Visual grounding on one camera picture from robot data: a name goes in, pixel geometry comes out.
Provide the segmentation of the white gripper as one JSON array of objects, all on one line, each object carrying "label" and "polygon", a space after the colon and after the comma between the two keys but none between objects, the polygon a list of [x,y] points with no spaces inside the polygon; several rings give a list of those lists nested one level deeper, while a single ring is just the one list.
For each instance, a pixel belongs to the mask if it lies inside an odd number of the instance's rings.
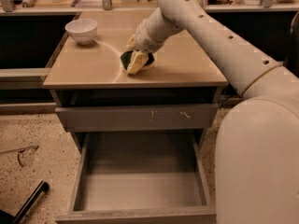
[{"label": "white gripper", "polygon": [[148,53],[157,52],[163,45],[164,33],[160,27],[149,19],[143,20],[125,46],[126,51],[131,51],[126,68],[127,73],[134,75],[140,71],[149,60]]}]

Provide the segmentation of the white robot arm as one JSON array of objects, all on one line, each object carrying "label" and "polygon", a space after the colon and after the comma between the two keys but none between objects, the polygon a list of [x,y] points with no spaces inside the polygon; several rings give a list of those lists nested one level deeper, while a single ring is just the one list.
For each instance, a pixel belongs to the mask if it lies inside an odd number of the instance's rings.
[{"label": "white robot arm", "polygon": [[180,30],[244,99],[217,135],[217,224],[299,224],[298,77],[208,16],[202,0],[158,0],[128,42],[128,72],[139,71]]}]

